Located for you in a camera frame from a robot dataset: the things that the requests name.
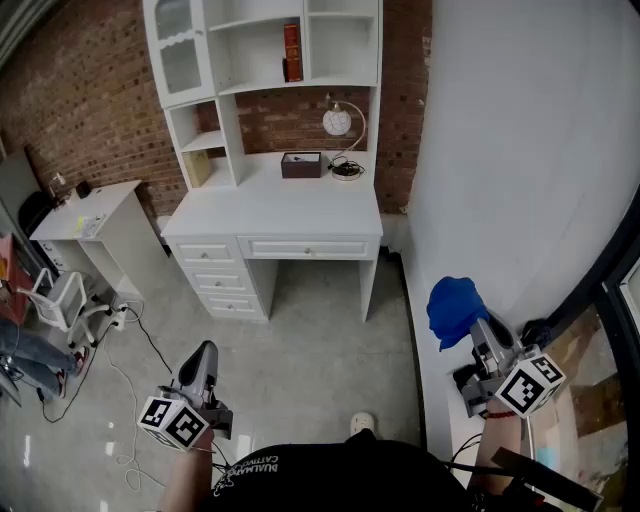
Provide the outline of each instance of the white lamp shade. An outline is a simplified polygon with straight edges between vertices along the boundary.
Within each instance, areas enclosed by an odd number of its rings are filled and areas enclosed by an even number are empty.
[[[322,125],[329,135],[344,135],[351,128],[351,116],[344,110],[328,110]]]

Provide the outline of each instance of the wristband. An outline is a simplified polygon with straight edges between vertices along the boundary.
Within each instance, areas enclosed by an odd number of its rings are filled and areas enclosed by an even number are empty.
[[[487,419],[500,419],[500,418],[509,418],[511,416],[516,416],[516,413],[513,411],[508,412],[487,412]]]

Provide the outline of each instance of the red book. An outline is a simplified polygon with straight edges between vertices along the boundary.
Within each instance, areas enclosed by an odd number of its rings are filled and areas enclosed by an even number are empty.
[[[302,80],[302,65],[300,64],[300,38],[298,37],[298,25],[284,26],[284,49],[287,61],[287,82],[299,82]]]

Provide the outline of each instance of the paper on desk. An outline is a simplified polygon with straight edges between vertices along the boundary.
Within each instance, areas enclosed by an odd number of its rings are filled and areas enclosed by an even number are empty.
[[[95,215],[93,217],[78,217],[76,229],[73,231],[73,238],[91,238],[98,232],[102,221],[106,215]]]

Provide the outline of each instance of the white chair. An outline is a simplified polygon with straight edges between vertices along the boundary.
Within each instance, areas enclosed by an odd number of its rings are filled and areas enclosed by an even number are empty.
[[[45,275],[51,285],[51,291],[46,296],[38,293]],[[80,272],[65,272],[54,284],[51,271],[43,268],[31,290],[18,288],[18,292],[33,302],[42,322],[68,333],[67,343],[71,348],[75,346],[73,334],[78,326],[84,329],[91,346],[94,347],[96,339],[89,330],[87,318],[100,311],[105,311],[107,315],[111,315],[112,312],[108,305],[85,309],[87,292]]]

